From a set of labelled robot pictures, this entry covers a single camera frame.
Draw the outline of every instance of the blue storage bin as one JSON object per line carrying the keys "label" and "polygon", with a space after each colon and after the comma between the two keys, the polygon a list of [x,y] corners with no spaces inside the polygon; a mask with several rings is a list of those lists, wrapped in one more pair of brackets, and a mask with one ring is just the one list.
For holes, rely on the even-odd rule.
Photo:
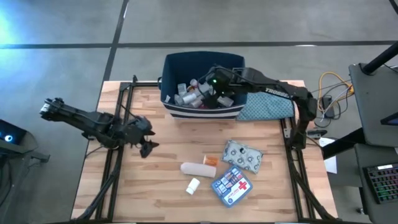
{"label": "blue storage bin", "polygon": [[229,108],[220,109],[196,109],[178,106],[174,103],[174,94],[178,94],[177,85],[186,83],[189,86],[190,80],[199,79],[206,75],[214,64],[225,68],[243,68],[244,57],[221,52],[184,52],[169,54],[166,56],[161,89],[160,100],[175,118],[201,118],[201,119],[235,119],[244,104],[246,95],[235,95],[231,98],[234,104]]}

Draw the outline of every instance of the bottle cap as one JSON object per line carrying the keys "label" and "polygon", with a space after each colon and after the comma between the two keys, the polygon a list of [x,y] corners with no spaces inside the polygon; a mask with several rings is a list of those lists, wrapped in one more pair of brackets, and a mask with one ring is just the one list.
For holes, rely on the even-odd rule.
{"label": "bottle cap", "polygon": [[193,193],[195,192],[191,188],[187,188],[185,191],[188,192],[190,195],[193,195]]}

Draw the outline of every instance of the black device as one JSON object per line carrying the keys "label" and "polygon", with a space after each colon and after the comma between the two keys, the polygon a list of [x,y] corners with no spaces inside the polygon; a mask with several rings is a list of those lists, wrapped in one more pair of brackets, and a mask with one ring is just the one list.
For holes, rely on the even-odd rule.
{"label": "black device", "polygon": [[11,144],[19,145],[23,140],[26,130],[0,119],[0,139]]}
{"label": "black device", "polygon": [[364,173],[377,203],[398,201],[398,164],[366,167]]}
{"label": "black device", "polygon": [[237,68],[230,70],[214,66],[206,76],[206,81],[216,91],[216,96],[232,96],[235,94],[265,92],[292,100],[298,108],[297,128],[292,129],[291,145],[294,149],[305,149],[307,126],[317,117],[317,100],[305,87],[297,87],[267,78],[253,68]]}
{"label": "black device", "polygon": [[[327,109],[332,102],[332,98],[331,96],[324,96],[321,98],[321,103],[322,103],[322,108],[325,110]],[[329,108],[326,113],[325,113],[325,117],[326,118],[334,118],[335,117],[335,111],[333,109],[333,107]]]}
{"label": "black device", "polygon": [[97,111],[86,112],[66,105],[61,98],[46,99],[40,110],[47,121],[63,121],[83,131],[81,135],[90,139],[94,136],[99,143],[108,149],[114,149],[127,143],[141,144],[140,154],[146,158],[152,149],[159,144],[146,141],[144,136],[152,136],[152,125],[144,116],[134,116],[126,123],[109,113]]}

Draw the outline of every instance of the first aid kit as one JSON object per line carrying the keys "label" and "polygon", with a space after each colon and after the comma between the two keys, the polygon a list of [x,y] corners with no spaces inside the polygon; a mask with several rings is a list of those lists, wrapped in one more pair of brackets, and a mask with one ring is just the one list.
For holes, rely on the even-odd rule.
{"label": "first aid kit", "polygon": [[253,189],[253,185],[237,166],[232,166],[211,184],[211,188],[225,206],[231,208]]}

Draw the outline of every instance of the white paper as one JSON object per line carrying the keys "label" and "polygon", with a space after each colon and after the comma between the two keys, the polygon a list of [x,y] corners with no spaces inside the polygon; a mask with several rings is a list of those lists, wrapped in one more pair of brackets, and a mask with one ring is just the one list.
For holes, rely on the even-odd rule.
{"label": "white paper", "polygon": [[[326,146],[327,144],[330,144],[332,142],[334,142],[334,139],[328,139],[328,138],[320,138],[319,139],[319,145]],[[325,167],[326,167],[326,171],[327,172],[331,172],[333,174],[337,174],[337,162],[336,162],[336,156],[333,156],[327,160],[324,161],[325,162]]]}

